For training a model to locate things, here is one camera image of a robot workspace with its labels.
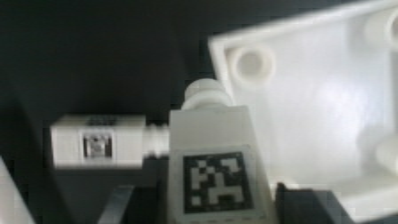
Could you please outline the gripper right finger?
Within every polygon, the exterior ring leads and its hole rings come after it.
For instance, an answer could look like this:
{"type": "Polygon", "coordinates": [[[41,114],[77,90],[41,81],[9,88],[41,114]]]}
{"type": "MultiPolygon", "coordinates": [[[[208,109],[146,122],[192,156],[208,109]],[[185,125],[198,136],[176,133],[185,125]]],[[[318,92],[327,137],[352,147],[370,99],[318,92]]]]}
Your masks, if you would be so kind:
{"type": "Polygon", "coordinates": [[[290,189],[278,183],[276,210],[281,224],[356,224],[329,190],[290,189]]]}

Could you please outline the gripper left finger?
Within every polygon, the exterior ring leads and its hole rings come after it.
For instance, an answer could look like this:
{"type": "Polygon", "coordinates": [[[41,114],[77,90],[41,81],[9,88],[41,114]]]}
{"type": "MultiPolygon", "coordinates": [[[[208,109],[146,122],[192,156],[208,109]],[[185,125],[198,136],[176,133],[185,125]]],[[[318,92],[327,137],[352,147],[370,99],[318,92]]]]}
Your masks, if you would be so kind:
{"type": "Polygon", "coordinates": [[[96,224],[125,224],[128,205],[135,187],[121,185],[114,188],[96,224]]]}

